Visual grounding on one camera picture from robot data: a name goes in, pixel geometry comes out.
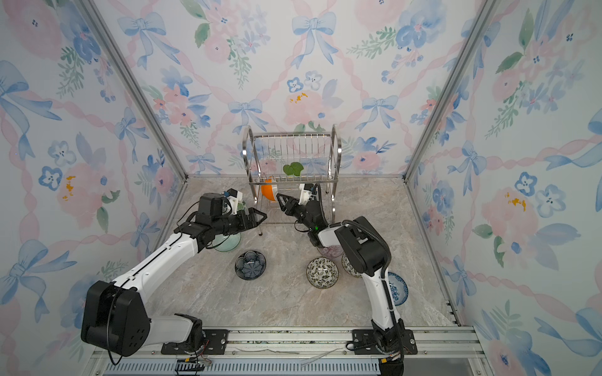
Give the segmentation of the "white bowl orange outside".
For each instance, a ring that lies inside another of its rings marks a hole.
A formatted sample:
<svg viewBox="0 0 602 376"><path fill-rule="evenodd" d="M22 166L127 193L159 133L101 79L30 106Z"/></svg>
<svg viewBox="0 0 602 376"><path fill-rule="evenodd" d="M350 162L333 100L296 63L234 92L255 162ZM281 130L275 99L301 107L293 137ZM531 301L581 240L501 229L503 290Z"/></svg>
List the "white bowl orange outside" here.
<svg viewBox="0 0 602 376"><path fill-rule="evenodd" d="M267 178L261 186L261 194L269 201L277 201L277 183L273 178Z"/></svg>

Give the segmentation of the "stainless steel dish rack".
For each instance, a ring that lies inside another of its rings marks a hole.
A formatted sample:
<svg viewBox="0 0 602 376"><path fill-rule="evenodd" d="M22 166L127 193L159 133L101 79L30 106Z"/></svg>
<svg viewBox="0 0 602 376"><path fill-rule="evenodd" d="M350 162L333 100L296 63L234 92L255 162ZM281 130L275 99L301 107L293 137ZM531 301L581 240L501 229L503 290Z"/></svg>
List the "stainless steel dish rack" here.
<svg viewBox="0 0 602 376"><path fill-rule="evenodd" d="M307 184L321 187L321 203L329 222L335 221L335 198L343 161L338 129L321 128L310 122L293 132L254 133L242 128L243 158L252 204L267 212L269 224L287 224L276 200L277 194L301 196Z"/></svg>

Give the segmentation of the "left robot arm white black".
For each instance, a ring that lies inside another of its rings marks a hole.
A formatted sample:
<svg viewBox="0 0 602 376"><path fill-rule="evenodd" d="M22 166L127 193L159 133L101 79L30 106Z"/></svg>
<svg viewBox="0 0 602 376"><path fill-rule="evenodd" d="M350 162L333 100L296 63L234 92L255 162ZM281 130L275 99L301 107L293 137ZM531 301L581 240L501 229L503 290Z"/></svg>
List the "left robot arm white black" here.
<svg viewBox="0 0 602 376"><path fill-rule="evenodd" d="M148 299L182 264L212 248L217 236L253 230L266 219L267 214L256 208L238 210L233 194L203 194L197 211L183 219L157 250L114 280L97 281L89 288L81 340L120 357L160 344L197 353L206 343L202 320L182 313L149 316Z"/></svg>

